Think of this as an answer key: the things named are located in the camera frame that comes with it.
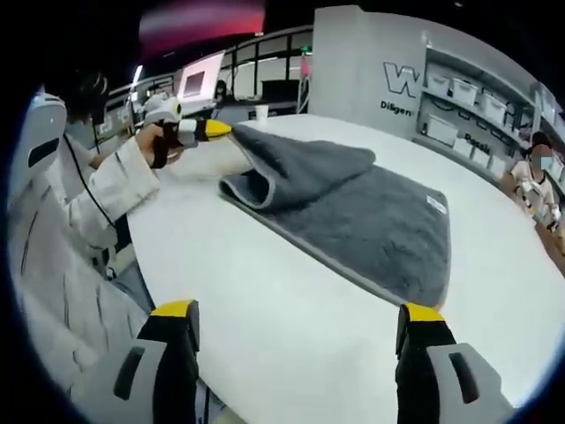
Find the person's left hand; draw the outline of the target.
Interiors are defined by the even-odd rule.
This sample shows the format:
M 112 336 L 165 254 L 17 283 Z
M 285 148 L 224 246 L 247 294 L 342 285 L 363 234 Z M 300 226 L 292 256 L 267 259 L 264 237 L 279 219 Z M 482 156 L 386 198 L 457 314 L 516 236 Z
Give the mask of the person's left hand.
M 185 149 L 177 143 L 173 124 L 150 124 L 135 135 L 139 150 L 152 169 L 176 162 Z

